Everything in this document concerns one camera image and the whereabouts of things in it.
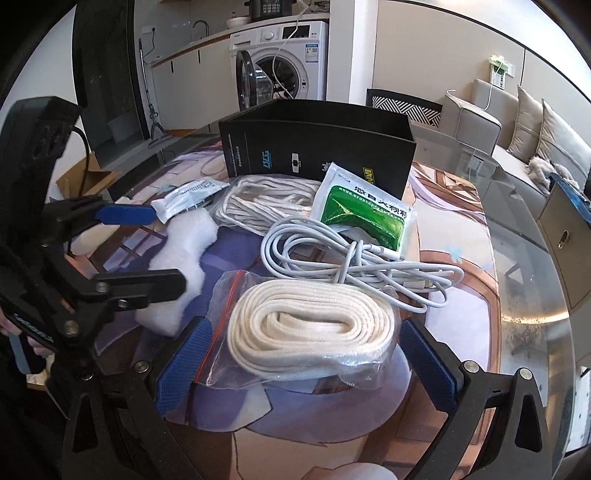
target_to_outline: electrical outlet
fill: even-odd
[[[483,165],[483,160],[481,160],[480,158],[472,157],[470,159],[470,162],[468,163],[468,169],[478,173]]]
[[[503,70],[498,71],[494,65],[491,65],[491,84],[505,90],[505,79],[506,73]]]

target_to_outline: cardboard box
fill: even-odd
[[[228,175],[322,181],[331,162],[402,199],[417,144],[406,115],[317,100],[275,100],[219,122]]]
[[[65,199],[78,196],[85,167],[86,157],[56,180],[57,186]],[[99,166],[99,162],[96,159],[94,152],[90,153],[88,174],[86,175],[82,195],[96,195],[104,191],[115,183],[118,176],[118,172],[103,170]]]

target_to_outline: washing machine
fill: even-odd
[[[328,28],[323,21],[302,21],[297,29],[286,23],[232,34],[240,109],[271,99],[326,100]]]

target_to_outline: open washing machine door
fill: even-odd
[[[241,112],[273,100],[273,82],[246,50],[236,54],[236,87]]]

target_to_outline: white packet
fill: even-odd
[[[203,206],[213,194],[226,187],[228,184],[224,181],[204,177],[180,186],[163,199],[153,200],[151,205],[159,220],[166,223],[179,213]]]
[[[410,231],[411,212],[397,198],[332,163],[314,198],[310,218],[337,232],[357,227],[399,258]],[[349,232],[354,235],[355,229]]]

